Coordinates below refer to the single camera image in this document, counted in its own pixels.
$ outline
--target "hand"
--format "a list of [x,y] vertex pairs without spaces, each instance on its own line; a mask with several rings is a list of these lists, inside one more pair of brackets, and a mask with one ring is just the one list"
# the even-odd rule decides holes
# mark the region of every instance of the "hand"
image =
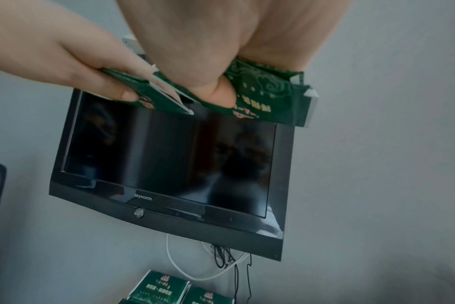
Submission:
[[117,0],[147,57],[173,82],[224,107],[242,57],[302,71],[352,0]]
[[110,33],[58,5],[0,0],[0,70],[111,99],[138,99],[133,90],[100,68],[144,79],[154,72]]

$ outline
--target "gray wall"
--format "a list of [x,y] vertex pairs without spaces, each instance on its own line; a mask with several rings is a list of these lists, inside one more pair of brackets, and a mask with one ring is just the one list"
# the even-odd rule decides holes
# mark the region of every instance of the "gray wall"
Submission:
[[[112,2],[61,2],[128,32]],[[252,303],[455,303],[455,0],[358,0],[306,72],[321,100],[296,131],[283,261],[253,259]],[[163,233],[48,196],[70,94],[0,73],[0,304],[116,303],[147,269],[177,273]],[[198,242],[172,248],[217,271]]]

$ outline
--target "black television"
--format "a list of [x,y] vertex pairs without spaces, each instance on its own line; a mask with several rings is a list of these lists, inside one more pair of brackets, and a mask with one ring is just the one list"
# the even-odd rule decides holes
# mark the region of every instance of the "black television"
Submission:
[[49,194],[281,260],[294,127],[186,106],[194,115],[74,90]]

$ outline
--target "tv frame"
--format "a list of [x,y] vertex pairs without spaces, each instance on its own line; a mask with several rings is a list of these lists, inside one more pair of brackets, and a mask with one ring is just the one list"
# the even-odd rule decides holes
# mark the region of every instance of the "tv frame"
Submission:
[[[84,96],[92,95],[73,91],[50,179],[50,195],[145,228],[281,260],[294,127],[277,124],[275,129],[267,203],[272,210],[269,225],[273,224],[273,229],[277,230],[275,234],[269,234],[260,229],[266,227],[266,218],[105,181],[92,181],[65,172],[64,165]],[[121,202],[103,193],[102,189],[109,187],[122,187],[124,193],[134,191],[149,199],[133,195],[128,202]]]

